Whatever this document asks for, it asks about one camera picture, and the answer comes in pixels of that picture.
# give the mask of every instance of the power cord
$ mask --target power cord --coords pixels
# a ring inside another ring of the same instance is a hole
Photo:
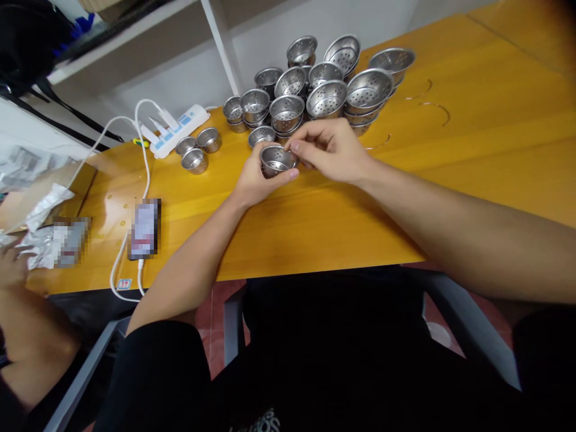
[[[117,116],[114,117],[113,119],[111,119],[106,126],[104,127],[104,130],[102,131],[102,133],[100,134],[100,136],[98,137],[98,139],[94,142],[94,145],[92,146],[92,148],[88,151],[88,153],[86,154],[86,156],[84,157],[84,159],[82,160],[82,162],[80,162],[80,165],[78,166],[78,168],[76,169],[76,172],[74,173],[74,175],[72,176],[72,178],[70,179],[70,182],[68,183],[68,185],[66,186],[66,189],[69,190],[70,187],[72,186],[72,184],[74,183],[74,180],[76,179],[76,176],[78,175],[78,173],[80,172],[80,170],[82,169],[82,167],[84,166],[84,164],[86,163],[86,160],[92,155],[92,153],[94,153],[94,150],[96,149],[96,147],[98,146],[98,144],[100,144],[100,142],[102,141],[102,138],[104,137],[106,131],[108,130],[108,128],[110,127],[110,125],[112,123],[114,123],[116,120],[120,120],[120,119],[124,119],[124,120],[128,120],[132,126],[134,126],[134,128],[136,129],[136,131],[138,132],[138,138],[140,139],[140,142],[143,143],[144,139],[142,137],[142,131],[140,130],[140,126],[139,126],[139,121],[138,121],[138,110],[140,109],[140,106],[143,103],[151,103],[153,104],[159,112],[162,112],[162,108],[160,108],[160,106],[154,102],[151,99],[143,99],[141,101],[139,101],[136,104],[136,108],[134,109],[134,120],[132,120],[129,117],[126,116]],[[148,190],[150,189],[150,167],[148,166],[148,159],[146,157],[146,148],[142,145],[142,155],[144,157],[144,166],[146,167],[146,187],[144,189],[144,193],[142,194],[142,200],[146,199],[146,195],[148,195]],[[58,197],[58,200],[60,200],[63,196],[63,193],[60,194],[60,196]],[[34,214],[31,218],[35,218],[37,216],[39,216],[42,212],[38,212],[36,214]],[[14,225],[12,228],[10,228],[7,232],[10,233],[13,230],[19,228],[20,226],[22,226],[23,224],[26,223],[26,220]],[[120,250],[118,251],[118,255],[116,257],[116,260],[114,261],[114,264],[112,266],[112,270],[110,272],[110,289],[112,290],[112,292],[114,293],[114,295],[116,297],[118,297],[119,299],[125,300],[125,301],[130,301],[130,302],[136,302],[138,303],[140,300],[138,299],[130,299],[130,298],[126,298],[121,296],[118,291],[116,290],[116,284],[114,282],[114,277],[116,274],[116,269],[118,268],[118,263],[120,262],[120,259],[122,257],[122,254],[124,252],[124,249],[126,247],[126,241],[128,240],[128,229],[126,230],[126,234],[124,235],[124,239],[122,240],[122,244],[120,246]],[[138,275],[137,275],[137,283],[138,283],[138,289],[140,290],[140,293],[142,295],[144,295],[144,288],[142,286],[142,269],[144,267],[144,260],[140,259],[138,260]]]

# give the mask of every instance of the chair armrest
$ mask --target chair armrest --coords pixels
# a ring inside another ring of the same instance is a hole
[[[246,348],[242,308],[246,285],[224,302],[224,367]]]
[[[466,358],[494,370],[520,390],[513,351],[468,291],[444,273],[412,268],[404,268],[404,271],[430,295]]]
[[[122,333],[122,336],[124,336],[130,318],[131,317],[127,317],[117,321],[110,321],[108,323],[94,345],[94,348],[90,351],[86,361],[78,371],[76,378],[74,378],[74,381],[72,381],[68,391],[62,398],[60,405],[58,405],[58,408],[56,408],[50,421],[44,428],[44,432],[64,432],[78,405],[78,402],[80,402],[80,399],[94,374],[94,371],[98,367],[98,363],[100,363],[100,359],[104,355],[106,347],[110,343],[114,332],[119,330]]]

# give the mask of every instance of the cardboard box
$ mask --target cardboard box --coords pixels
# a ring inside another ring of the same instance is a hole
[[[117,20],[141,0],[78,0],[86,12],[96,12],[106,22]]]
[[[26,220],[26,216],[32,212],[38,201],[48,195],[53,183],[58,183],[63,186],[68,184],[74,172],[78,169],[79,163],[80,162],[75,162],[62,168],[42,173],[26,191],[8,194],[2,205],[0,205],[0,228],[8,230]],[[57,216],[78,216],[80,208],[84,203],[84,198],[95,176],[96,168],[84,164],[72,183],[72,186],[70,186],[70,190],[74,192],[74,196],[54,207],[42,226],[52,225],[54,218]],[[26,226],[20,226],[5,233],[15,233],[26,229]]]

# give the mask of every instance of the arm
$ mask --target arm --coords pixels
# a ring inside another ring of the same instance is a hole
[[[189,322],[189,312],[197,309],[212,289],[218,264],[246,210],[298,176],[298,170],[291,169],[265,179],[260,170],[262,147],[262,143],[254,146],[230,196],[170,257],[138,303],[128,333],[160,320]]]
[[[328,178],[374,197],[466,289],[492,298],[576,303],[576,230],[381,163],[343,119],[307,123],[286,147]]]
[[[30,412],[70,367],[80,343],[67,318],[25,288],[29,254],[0,248],[0,328],[11,364],[2,379]]]

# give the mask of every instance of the phone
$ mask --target phone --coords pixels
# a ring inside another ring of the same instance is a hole
[[[160,199],[145,199],[136,208],[136,217],[130,230],[128,259],[148,259],[158,253],[160,235]]]

